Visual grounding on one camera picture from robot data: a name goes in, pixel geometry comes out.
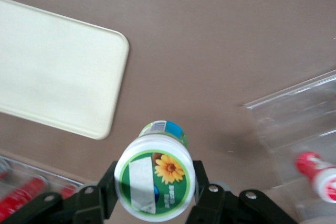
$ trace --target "white tray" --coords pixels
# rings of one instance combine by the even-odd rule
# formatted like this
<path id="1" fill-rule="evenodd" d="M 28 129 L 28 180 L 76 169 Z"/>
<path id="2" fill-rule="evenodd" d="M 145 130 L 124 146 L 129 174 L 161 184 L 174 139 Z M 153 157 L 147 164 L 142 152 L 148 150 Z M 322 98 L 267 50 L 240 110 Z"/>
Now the white tray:
<path id="1" fill-rule="evenodd" d="M 0 112 L 106 137 L 129 45 L 119 32 L 0 0 Z"/>

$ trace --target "brown table surface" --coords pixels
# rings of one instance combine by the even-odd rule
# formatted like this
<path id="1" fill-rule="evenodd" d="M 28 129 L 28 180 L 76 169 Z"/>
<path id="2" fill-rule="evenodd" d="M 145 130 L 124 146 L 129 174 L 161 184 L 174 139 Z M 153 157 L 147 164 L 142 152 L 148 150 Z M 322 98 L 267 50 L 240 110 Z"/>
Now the brown table surface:
<path id="1" fill-rule="evenodd" d="M 0 114 L 0 154 L 83 182 L 164 119 L 183 128 L 211 180 L 234 193 L 277 186 L 243 104 L 336 67 L 336 0 L 15 1 L 117 30 L 130 43 L 106 139 Z M 119 204 L 112 220 L 142 223 Z"/>

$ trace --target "barcode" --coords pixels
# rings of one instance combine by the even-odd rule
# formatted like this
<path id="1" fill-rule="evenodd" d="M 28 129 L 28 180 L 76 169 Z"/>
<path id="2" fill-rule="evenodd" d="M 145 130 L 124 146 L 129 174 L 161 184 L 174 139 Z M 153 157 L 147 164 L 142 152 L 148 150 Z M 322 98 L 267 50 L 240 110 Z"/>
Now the barcode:
<path id="1" fill-rule="evenodd" d="M 157 121 L 154 122 L 151 126 L 151 131 L 161 131 L 163 132 L 166 129 L 166 121 Z"/>

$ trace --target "metal screw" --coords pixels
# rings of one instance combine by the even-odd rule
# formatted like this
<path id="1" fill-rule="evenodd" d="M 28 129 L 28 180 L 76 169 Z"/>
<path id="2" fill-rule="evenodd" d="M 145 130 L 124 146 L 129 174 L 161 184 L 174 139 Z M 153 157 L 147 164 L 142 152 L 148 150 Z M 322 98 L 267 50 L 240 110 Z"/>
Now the metal screw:
<path id="1" fill-rule="evenodd" d="M 93 187 L 88 187 L 86 188 L 86 190 L 84 191 L 85 194 L 92 194 L 94 191 Z"/>
<path id="2" fill-rule="evenodd" d="M 52 201 L 54 198 L 55 198 L 54 195 L 49 195 L 49 196 L 44 198 L 44 201 L 45 202 Z"/>
<path id="3" fill-rule="evenodd" d="M 209 191 L 212 191 L 213 193 L 218 192 L 218 187 L 215 185 L 210 185 L 209 186 Z"/>
<path id="4" fill-rule="evenodd" d="M 245 193 L 245 196 L 249 199 L 256 199 L 257 198 L 257 195 L 252 191 L 248 191 L 247 193 Z"/>

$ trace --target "yellow flower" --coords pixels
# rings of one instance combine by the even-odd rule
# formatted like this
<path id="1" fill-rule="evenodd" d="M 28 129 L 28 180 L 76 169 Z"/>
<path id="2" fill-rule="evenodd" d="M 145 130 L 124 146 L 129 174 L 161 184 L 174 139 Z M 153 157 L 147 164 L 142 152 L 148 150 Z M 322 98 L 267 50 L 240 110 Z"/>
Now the yellow flower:
<path id="1" fill-rule="evenodd" d="M 175 180 L 177 182 L 183 180 L 184 171 L 173 158 L 162 155 L 161 159 L 156 160 L 156 163 L 158 165 L 155 166 L 155 174 L 162 177 L 162 182 L 165 182 L 166 185 L 173 183 Z"/>

